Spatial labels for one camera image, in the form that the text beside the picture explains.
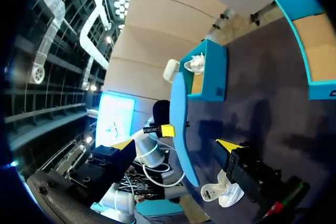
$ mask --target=white cable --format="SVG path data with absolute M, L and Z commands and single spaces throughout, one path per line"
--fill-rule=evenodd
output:
M 130 184 L 130 187 L 131 187 L 131 190 L 132 190 L 132 194 L 133 194 L 133 197 L 134 197 L 135 194 L 134 194 L 134 189 L 133 189 L 132 183 L 131 183 L 130 179 L 128 178 L 128 176 L 126 174 L 125 174 L 125 178 L 126 178 L 127 182 Z
M 181 177 L 178 181 L 176 181 L 175 183 L 170 184 L 170 185 L 163 185 L 163 184 L 160 184 L 159 182 L 156 182 L 155 180 L 153 180 L 153 179 L 151 178 L 151 176 L 149 176 L 149 174 L 148 174 L 147 171 L 146 171 L 146 165 L 142 165 L 142 169 L 143 169 L 143 172 L 145 173 L 146 177 L 147 177 L 151 182 L 153 182 L 154 184 L 156 184 L 156 185 L 158 185 L 158 186 L 166 187 L 166 188 L 169 188 L 169 187 L 173 187 L 173 186 L 178 185 L 178 184 L 183 180 L 183 178 L 184 178 L 184 176 L 185 176 L 185 173 L 183 173 L 182 177 Z
M 139 162 L 138 163 L 138 161 L 133 161 L 136 165 L 139 165 L 139 166 L 141 166 L 142 167 L 142 163 L 141 162 Z M 166 163 L 162 163 L 161 165 L 165 165 L 165 166 L 167 166 L 167 169 L 166 170 L 155 170 L 155 169 L 152 169 L 152 168 L 149 168 L 149 167 L 146 167 L 146 169 L 147 170 L 151 170 L 152 172 L 157 172 L 157 173 L 166 173 L 166 172 L 169 172 L 170 170 L 171 170 L 171 168 L 170 168 L 170 166 L 169 166 L 169 164 L 166 164 Z
M 169 147 L 170 149 L 173 149 L 173 150 L 175 150 L 175 148 L 174 147 L 171 147 L 170 145 L 168 145 L 168 144 L 166 144 L 166 143 L 164 143 L 164 142 L 161 142 L 160 140 L 158 140 L 158 139 L 156 139 L 156 138 L 154 138 L 151 134 L 148 134 L 149 135 L 149 137 L 152 139 L 152 140 L 154 140 L 154 141 L 157 141 L 158 143 L 160 143 L 160 144 L 163 144 L 163 145 L 165 145 L 165 146 L 167 146 L 167 147 Z

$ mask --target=dark carpet floor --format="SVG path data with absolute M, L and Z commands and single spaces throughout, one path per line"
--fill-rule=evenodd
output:
M 213 158 L 216 138 L 233 143 L 249 141 L 266 164 L 281 169 L 283 178 L 296 175 L 311 189 L 300 207 L 322 209 L 325 197 L 334 197 L 336 170 L 336 101 L 309 101 L 303 59 L 283 18 L 225 46 L 228 49 L 226 100 L 189 102 L 187 147 L 201 186 L 185 181 L 194 199 L 215 223 L 251 223 L 258 206 L 244 197 L 222 208 L 200 196 L 204 184 L 217 183 L 219 165 Z M 181 172 L 176 154 L 170 163 Z M 319 222 L 334 215 L 323 209 L 307 215 Z

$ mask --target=white cloth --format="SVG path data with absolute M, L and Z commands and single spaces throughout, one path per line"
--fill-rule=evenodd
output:
M 221 207 L 230 207 L 243 197 L 243 190 L 237 183 L 231 184 L 223 170 L 220 170 L 217 180 L 218 184 L 206 184 L 201 188 L 204 201 L 210 202 L 218 199 Z
M 184 68 L 196 75 L 203 74 L 205 66 L 205 57 L 201 52 L 201 55 L 192 56 L 190 61 L 184 63 Z

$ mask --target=yellow label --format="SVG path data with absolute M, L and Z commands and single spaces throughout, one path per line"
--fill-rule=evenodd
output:
M 231 153 L 232 150 L 234 150 L 236 148 L 242 148 L 242 146 L 240 146 L 240 145 L 232 144 L 232 143 L 229 143 L 227 141 L 220 140 L 220 139 L 217 139 L 216 142 L 221 144 L 222 146 L 224 146 L 230 153 Z
M 175 136 L 175 128 L 174 126 L 170 124 L 161 125 L 161 132 L 162 136 L 169 136 L 174 137 Z
M 119 143 L 119 144 L 113 144 L 110 147 L 116 148 L 116 149 L 124 149 L 133 139 L 127 140 L 125 142 Z

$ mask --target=ventilation duct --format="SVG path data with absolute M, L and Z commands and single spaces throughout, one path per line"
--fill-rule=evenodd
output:
M 79 43 L 81 47 L 90 55 L 90 59 L 87 63 L 86 69 L 84 71 L 82 89 L 85 89 L 86 83 L 88 83 L 88 79 L 90 76 L 91 67 L 93 61 L 95 60 L 103 69 L 107 69 L 109 66 L 108 61 L 104 58 L 101 52 L 97 47 L 93 44 L 93 42 L 89 39 L 88 34 L 90 29 L 93 26 L 93 23 L 100 16 L 101 21 L 104 25 L 105 30 L 110 30 L 112 24 L 109 23 L 107 19 L 107 15 L 105 12 L 105 8 L 103 6 L 103 0 L 94 0 L 96 3 L 96 8 L 93 10 L 87 21 L 85 22 L 80 35 L 79 35 Z
M 57 31 L 60 29 L 61 24 L 65 17 L 65 5 L 62 0 L 42 0 L 46 6 L 50 9 L 54 16 L 54 19 L 47 28 L 46 33 L 42 39 L 41 44 L 38 47 L 33 67 L 30 75 L 30 83 L 41 84 L 44 76 L 44 64 L 48 57 L 48 53 L 53 43 Z

